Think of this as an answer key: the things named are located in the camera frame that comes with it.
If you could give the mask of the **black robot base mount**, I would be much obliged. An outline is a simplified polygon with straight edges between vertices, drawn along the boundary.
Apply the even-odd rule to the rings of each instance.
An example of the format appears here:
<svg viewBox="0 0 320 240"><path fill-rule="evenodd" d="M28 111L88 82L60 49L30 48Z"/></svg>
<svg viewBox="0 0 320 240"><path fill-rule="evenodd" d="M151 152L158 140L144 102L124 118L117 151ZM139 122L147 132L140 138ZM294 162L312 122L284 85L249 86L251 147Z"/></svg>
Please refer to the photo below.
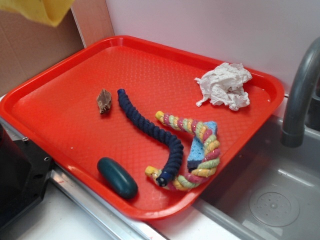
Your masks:
<svg viewBox="0 0 320 240"><path fill-rule="evenodd" d="M53 165L32 140L12 140L0 127L1 230L42 202Z"/></svg>

